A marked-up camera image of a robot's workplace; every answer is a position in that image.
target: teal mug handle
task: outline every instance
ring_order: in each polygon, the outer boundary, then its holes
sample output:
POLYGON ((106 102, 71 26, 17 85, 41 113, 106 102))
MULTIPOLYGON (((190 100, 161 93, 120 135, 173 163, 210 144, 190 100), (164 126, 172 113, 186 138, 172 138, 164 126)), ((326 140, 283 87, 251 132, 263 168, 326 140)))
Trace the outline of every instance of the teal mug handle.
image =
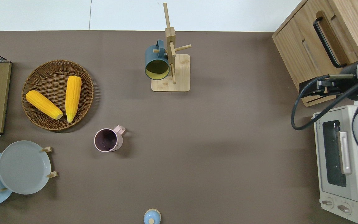
POLYGON ((155 45, 156 49, 159 50, 158 57, 165 56, 165 48, 164 48, 164 41, 157 40, 157 44, 155 45))

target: pink cup handle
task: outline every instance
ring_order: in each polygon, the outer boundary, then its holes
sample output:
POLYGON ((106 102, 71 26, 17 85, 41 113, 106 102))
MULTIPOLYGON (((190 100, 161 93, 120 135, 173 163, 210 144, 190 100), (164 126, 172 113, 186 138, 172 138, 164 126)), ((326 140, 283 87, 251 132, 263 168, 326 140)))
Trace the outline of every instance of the pink cup handle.
POLYGON ((120 135, 122 135, 125 132, 125 128, 123 126, 119 126, 117 125, 114 129, 113 132, 115 133, 119 133, 120 135))

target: toaster oven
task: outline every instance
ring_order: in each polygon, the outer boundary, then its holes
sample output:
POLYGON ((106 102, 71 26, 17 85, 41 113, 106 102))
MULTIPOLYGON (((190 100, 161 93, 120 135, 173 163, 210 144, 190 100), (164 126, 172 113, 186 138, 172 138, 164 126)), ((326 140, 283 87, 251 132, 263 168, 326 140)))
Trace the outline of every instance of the toaster oven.
POLYGON ((358 146, 351 127, 356 109, 331 109, 314 123, 314 134, 321 207, 358 223, 358 146))

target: corn cob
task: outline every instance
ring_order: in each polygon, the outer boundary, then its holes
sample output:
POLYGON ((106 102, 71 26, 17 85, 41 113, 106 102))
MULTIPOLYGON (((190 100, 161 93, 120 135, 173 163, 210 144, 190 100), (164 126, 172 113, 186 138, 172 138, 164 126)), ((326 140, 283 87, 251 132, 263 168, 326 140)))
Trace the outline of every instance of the corn cob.
POLYGON ((77 114, 78 103, 80 102, 81 78, 69 76, 66 88, 66 116, 67 122, 71 123, 77 114))
POLYGON ((63 116, 63 112, 54 103, 36 90, 29 91, 26 100, 53 119, 60 119, 63 116))

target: round woven tray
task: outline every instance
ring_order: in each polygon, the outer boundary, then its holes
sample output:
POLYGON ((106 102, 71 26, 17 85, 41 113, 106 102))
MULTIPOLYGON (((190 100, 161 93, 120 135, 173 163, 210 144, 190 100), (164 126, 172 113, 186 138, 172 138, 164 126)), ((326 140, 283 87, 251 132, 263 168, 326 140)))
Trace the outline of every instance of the round woven tray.
POLYGON ((77 63, 66 60, 47 62, 36 68, 27 78, 21 91, 21 104, 27 117, 36 126, 50 131, 69 128, 78 123, 88 112, 94 99, 94 84, 88 72, 77 63), (77 115, 67 122, 65 111, 66 86, 70 75, 81 77, 80 103, 77 115), (26 100, 26 93, 36 90, 48 98, 63 112, 63 117, 55 120, 47 116, 26 100))

